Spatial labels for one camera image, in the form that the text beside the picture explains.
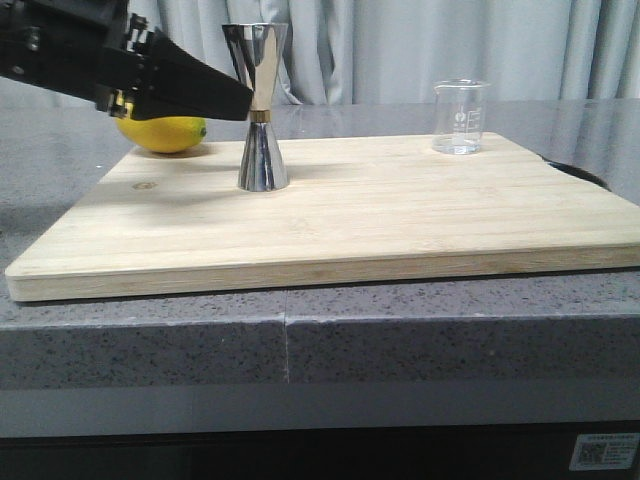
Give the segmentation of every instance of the cutting board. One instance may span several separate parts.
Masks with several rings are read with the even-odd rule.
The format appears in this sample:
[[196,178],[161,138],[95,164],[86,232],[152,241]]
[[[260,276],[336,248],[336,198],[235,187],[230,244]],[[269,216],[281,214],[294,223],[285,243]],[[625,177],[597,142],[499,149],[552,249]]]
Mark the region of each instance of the cutting board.
[[640,265],[640,207],[486,134],[281,140],[291,184],[236,187],[243,142],[134,148],[6,270],[18,301]]

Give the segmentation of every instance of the jigger gold band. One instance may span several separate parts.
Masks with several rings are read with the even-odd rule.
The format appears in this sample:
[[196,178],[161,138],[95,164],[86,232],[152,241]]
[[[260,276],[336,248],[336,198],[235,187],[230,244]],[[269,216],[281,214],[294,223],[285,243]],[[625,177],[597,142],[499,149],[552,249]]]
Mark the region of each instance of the jigger gold band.
[[271,121],[271,110],[251,110],[249,119],[254,123],[267,123]]

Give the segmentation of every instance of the cutting board edge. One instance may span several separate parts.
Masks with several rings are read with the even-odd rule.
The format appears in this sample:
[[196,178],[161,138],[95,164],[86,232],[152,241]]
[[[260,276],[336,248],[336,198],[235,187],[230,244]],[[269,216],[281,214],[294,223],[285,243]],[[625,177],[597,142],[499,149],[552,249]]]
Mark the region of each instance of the cutting board edge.
[[[180,293],[222,292],[362,282],[420,280],[504,274],[588,271],[640,266],[640,244],[622,247],[581,247],[541,249],[536,254],[508,253],[413,256],[394,259],[327,260],[279,264],[253,264],[243,267],[201,267],[162,271],[111,272],[121,277],[109,290],[104,289],[105,274],[56,275],[56,282],[45,275],[10,275],[5,271],[9,294],[17,302],[111,298],[124,296],[167,295]],[[76,293],[69,296],[69,291]]]

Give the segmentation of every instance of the label sticker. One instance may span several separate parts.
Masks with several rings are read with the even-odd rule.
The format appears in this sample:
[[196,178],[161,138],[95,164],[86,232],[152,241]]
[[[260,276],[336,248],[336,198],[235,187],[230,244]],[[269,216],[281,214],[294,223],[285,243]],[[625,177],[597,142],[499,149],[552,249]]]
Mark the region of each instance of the label sticker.
[[631,468],[640,433],[578,435],[569,470],[624,470]]

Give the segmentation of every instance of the white curtain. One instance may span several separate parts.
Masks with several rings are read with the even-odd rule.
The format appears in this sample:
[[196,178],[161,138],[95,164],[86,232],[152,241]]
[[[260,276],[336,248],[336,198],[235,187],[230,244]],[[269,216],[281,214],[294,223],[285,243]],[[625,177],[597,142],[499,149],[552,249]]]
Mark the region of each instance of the white curtain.
[[[288,23],[275,103],[416,103],[455,77],[489,81],[493,100],[640,98],[639,1],[131,0],[129,10],[230,75],[221,24]],[[81,102],[5,79],[0,101]]]

